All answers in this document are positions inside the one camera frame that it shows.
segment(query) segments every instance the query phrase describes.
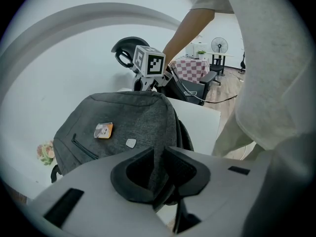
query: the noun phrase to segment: wooden floor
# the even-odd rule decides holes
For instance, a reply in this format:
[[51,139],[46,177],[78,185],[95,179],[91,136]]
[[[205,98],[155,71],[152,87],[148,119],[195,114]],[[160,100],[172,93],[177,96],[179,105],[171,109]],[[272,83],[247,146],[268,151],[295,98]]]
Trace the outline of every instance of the wooden floor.
[[[225,68],[224,74],[224,77],[217,77],[217,80],[221,82],[221,86],[219,86],[219,84],[216,82],[212,83],[211,89],[206,97],[207,101],[222,101],[224,99],[239,94],[239,91],[245,79],[245,75],[238,73],[238,70],[229,68]],[[235,101],[236,98],[219,104],[205,103],[205,107],[212,108],[221,112],[218,135],[223,130],[225,123],[232,113],[235,106]],[[248,155],[249,152],[251,152],[254,146],[255,143],[252,143],[247,147],[243,147],[241,149],[230,152],[227,157],[233,159],[244,158],[246,155]]]

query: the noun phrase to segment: person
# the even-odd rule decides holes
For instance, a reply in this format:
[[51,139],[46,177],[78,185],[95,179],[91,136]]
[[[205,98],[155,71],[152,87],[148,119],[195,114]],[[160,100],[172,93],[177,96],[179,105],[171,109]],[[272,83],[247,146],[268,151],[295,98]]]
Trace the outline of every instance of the person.
[[234,111],[212,154],[224,157],[255,141],[254,149],[245,158],[254,160],[261,151],[273,149],[297,134],[282,96],[299,72],[311,65],[315,49],[304,23],[286,0],[194,0],[163,50],[166,64],[216,13],[235,13],[243,36],[247,70]]

